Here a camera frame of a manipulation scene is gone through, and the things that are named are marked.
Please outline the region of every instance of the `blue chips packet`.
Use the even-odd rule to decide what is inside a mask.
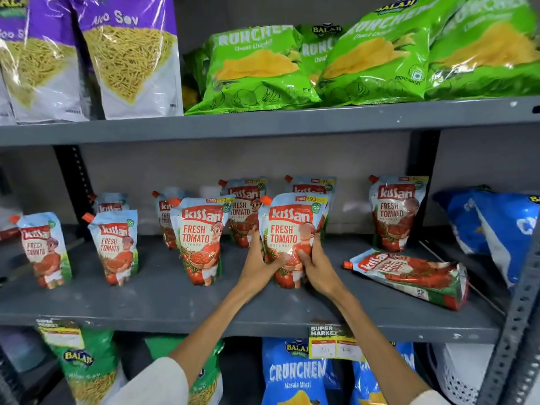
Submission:
[[[433,195],[433,200],[446,212],[456,241],[465,254],[489,255],[488,242],[474,206],[474,190],[490,189],[478,186],[440,190]]]
[[[330,360],[310,360],[307,339],[262,339],[266,389],[262,405],[295,403],[328,405],[326,389],[340,389]]]
[[[407,361],[412,369],[414,367],[414,347],[412,342],[392,342],[403,359]],[[386,400],[382,395],[379,383],[371,371],[366,357],[362,356],[362,361],[353,362],[354,389],[350,397],[350,405],[384,405]]]
[[[472,194],[491,258],[511,288],[519,280],[540,211],[540,196],[520,193]]]

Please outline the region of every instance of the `tomato ketchup pouch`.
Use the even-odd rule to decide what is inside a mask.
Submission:
[[[255,227],[259,228],[259,208],[261,197],[266,195],[268,178],[243,177],[229,181],[220,180],[223,187],[221,195],[235,195],[233,209],[229,218],[231,237],[241,247],[249,247],[248,234]]]
[[[405,249],[418,208],[426,195],[428,176],[370,176],[375,246]]]
[[[321,240],[325,239],[328,213],[332,208],[337,178],[335,176],[311,177],[311,176],[285,176],[287,191],[293,193],[321,193],[328,197],[328,203],[323,211],[320,225],[317,231],[321,233]]]
[[[62,226],[54,213],[12,216],[21,230],[24,253],[33,263],[41,287],[52,289],[71,280],[71,265],[66,251]]]
[[[283,288],[300,288],[305,272],[298,250],[311,255],[315,228],[323,217],[328,195],[282,193],[273,200],[267,196],[261,200],[264,206],[259,211],[259,227],[265,262],[287,254],[289,258],[274,274],[274,280]]]
[[[94,213],[119,212],[129,210],[127,195],[124,193],[102,193],[99,196],[92,195],[94,201]]]
[[[467,270],[462,263],[427,261],[370,249],[343,267],[396,290],[458,310],[467,298]]]
[[[229,220],[234,195],[216,199],[169,199],[171,223],[190,281],[210,286],[222,272],[219,239]]]
[[[95,217],[86,213],[83,219],[89,223],[107,282],[124,285],[139,271],[137,211],[104,211]]]
[[[180,190],[178,187],[170,186],[166,187],[162,193],[154,190],[152,196],[156,198],[156,209],[158,211],[159,227],[163,233],[163,241],[169,249],[175,249],[176,237],[174,236],[174,230],[171,224],[172,204],[167,202],[167,199],[170,197],[183,199],[186,196],[186,192]]]

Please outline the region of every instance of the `white basket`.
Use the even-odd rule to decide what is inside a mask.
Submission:
[[[456,405],[474,405],[495,346],[443,343],[431,346],[429,363],[443,394]]]

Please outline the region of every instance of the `gray shelf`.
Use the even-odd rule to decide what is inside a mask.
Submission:
[[[392,341],[495,343],[503,316],[475,293],[453,312],[415,299],[339,268],[344,260],[370,248],[365,237],[330,237],[325,250],[336,271],[368,315]],[[159,237],[139,238],[141,271],[123,287],[111,287],[92,243],[69,255],[73,281],[44,290],[30,269],[0,289],[0,325],[33,326],[37,318],[66,318],[85,327],[126,331],[189,333],[235,285],[247,251],[223,245],[224,274],[210,287],[189,283],[176,251]],[[432,258],[418,246],[409,250]],[[332,304],[312,289],[286,290],[269,284],[243,307],[225,335],[307,337],[308,327],[339,323]]]
[[[4,126],[0,146],[287,136],[540,122],[540,96]]]

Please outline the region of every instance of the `purple snack packet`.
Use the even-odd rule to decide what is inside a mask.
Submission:
[[[17,122],[85,121],[67,0],[0,8],[0,63]]]
[[[172,0],[70,0],[106,119],[182,115]]]

